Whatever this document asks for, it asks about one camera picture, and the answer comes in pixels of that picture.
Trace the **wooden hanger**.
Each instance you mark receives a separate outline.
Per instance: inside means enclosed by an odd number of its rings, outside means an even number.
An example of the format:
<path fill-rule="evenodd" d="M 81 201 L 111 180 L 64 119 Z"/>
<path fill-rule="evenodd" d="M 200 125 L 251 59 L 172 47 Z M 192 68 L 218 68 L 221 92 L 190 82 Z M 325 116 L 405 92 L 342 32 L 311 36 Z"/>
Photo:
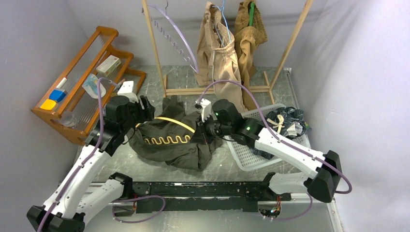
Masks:
<path fill-rule="evenodd" d="M 148 145 L 187 144 L 195 129 L 173 118 L 157 116 L 153 121 L 138 123 L 135 126 Z"/>

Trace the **olive green shorts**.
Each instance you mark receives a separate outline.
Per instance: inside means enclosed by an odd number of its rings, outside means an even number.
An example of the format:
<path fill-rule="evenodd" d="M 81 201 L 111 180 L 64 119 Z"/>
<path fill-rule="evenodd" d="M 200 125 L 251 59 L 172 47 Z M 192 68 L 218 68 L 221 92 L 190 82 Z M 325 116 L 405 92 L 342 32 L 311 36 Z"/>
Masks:
<path fill-rule="evenodd" d="M 187 114 L 184 102 L 179 101 L 176 96 L 163 98 L 162 114 L 130 129 L 126 134 L 128 144 L 147 160 L 201 172 L 223 141 L 217 138 L 209 145 L 190 141 L 199 116 L 198 112 Z"/>

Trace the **dark shark print shorts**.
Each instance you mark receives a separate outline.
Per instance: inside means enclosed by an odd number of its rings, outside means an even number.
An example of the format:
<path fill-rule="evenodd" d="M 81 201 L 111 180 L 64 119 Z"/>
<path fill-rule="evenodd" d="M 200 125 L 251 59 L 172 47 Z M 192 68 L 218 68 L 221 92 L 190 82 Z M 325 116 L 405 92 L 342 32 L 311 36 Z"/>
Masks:
<path fill-rule="evenodd" d="M 273 131 L 291 140 L 304 135 L 307 131 L 304 111 L 301 109 L 280 107 L 267 113 L 265 119 Z"/>

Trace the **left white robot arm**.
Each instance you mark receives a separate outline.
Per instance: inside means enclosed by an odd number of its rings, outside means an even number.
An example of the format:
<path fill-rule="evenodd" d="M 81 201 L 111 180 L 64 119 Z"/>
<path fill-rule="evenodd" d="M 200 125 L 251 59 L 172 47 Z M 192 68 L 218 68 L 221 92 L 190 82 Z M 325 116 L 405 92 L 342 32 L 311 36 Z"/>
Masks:
<path fill-rule="evenodd" d="M 152 121 L 155 107 L 144 95 L 114 96 L 100 110 L 78 160 L 54 193 L 41 205 L 33 205 L 27 218 L 38 232 L 82 232 L 109 203 L 135 196 L 132 178 L 112 174 L 102 187 L 85 197 L 96 174 L 124 143 L 126 133 L 138 123 Z"/>

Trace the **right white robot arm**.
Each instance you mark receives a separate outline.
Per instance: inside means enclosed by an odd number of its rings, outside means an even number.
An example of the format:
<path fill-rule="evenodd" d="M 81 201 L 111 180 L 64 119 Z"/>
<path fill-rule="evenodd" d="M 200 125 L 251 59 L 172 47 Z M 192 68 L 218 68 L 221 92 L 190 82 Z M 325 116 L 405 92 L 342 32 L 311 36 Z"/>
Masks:
<path fill-rule="evenodd" d="M 214 104 L 206 99 L 197 100 L 195 107 L 200 110 L 200 116 L 191 142 L 209 145 L 217 137 L 227 136 L 233 142 L 272 154 L 300 170 L 294 174 L 268 174 L 268 183 L 261 187 L 266 200 L 283 193 L 307 193 L 323 203 L 333 200 L 342 178 L 338 153 L 311 150 L 256 119 L 244 118 L 226 99 Z"/>

